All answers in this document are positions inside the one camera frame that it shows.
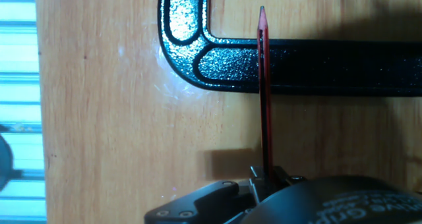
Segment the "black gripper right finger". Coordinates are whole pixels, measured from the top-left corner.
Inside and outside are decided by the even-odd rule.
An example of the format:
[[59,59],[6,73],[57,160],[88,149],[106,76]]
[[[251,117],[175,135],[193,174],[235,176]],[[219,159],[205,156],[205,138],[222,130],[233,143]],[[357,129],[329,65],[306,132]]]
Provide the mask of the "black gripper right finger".
[[286,188],[303,181],[306,181],[305,177],[290,176],[282,167],[274,167],[274,182],[277,188]]

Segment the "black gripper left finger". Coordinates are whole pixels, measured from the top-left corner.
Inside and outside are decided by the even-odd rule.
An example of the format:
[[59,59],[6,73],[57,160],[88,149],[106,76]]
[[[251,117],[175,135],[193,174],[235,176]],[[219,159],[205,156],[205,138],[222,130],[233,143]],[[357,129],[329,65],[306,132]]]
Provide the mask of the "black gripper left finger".
[[252,166],[251,177],[235,182],[217,181],[170,201],[144,215],[145,224],[240,223],[258,204],[262,167]]

